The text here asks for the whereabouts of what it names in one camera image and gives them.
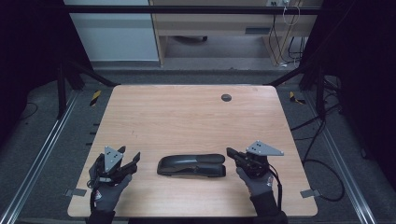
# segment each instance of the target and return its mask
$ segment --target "wooden table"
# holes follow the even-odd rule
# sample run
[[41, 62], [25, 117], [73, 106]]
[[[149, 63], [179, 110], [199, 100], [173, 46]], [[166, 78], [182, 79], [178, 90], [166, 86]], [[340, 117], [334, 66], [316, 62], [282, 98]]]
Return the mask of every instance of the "wooden table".
[[[221, 95], [232, 96], [230, 102]], [[283, 210], [291, 217], [310, 217], [318, 209], [276, 89], [270, 86], [144, 85], [118, 86], [86, 160], [78, 189], [87, 189], [88, 170], [105, 146], [126, 146], [123, 164], [140, 151], [137, 173], [122, 193], [118, 217], [253, 217], [248, 189], [235, 172], [226, 147], [245, 151], [256, 140], [284, 151], [269, 157], [283, 185]], [[226, 157], [227, 175], [157, 175], [161, 158], [176, 154], [219, 153]], [[274, 194], [277, 195], [276, 183]], [[90, 215], [90, 193], [74, 196], [71, 217]]]

